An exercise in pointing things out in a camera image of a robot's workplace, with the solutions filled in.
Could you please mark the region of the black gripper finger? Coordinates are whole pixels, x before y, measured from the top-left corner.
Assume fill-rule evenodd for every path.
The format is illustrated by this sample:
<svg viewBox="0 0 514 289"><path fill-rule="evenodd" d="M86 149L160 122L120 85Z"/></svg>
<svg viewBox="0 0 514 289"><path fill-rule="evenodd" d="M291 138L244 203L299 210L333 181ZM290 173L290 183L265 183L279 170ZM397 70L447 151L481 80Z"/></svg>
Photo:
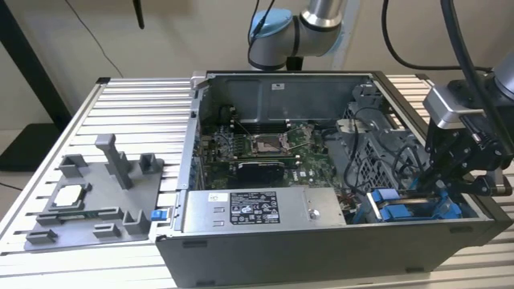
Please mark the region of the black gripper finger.
<svg viewBox="0 0 514 289"><path fill-rule="evenodd" d="M429 154L429 168L417 178L415 190L427 193L434 190L437 181L442 181L451 169L454 156L451 149L461 136L459 129L442 129L435 122L429 122L429 134L425 150Z"/></svg>
<svg viewBox="0 0 514 289"><path fill-rule="evenodd" d="M454 156L451 169L447 177L442 181L437 181L435 191L445 191L447 194L467 193L477 196L509 196L513 193L511 185L502 173L505 167L513 160L513 156L507 155L503 150L503 162L498 169L471 170L466 169L463 141L457 141L451 149Z"/></svg>

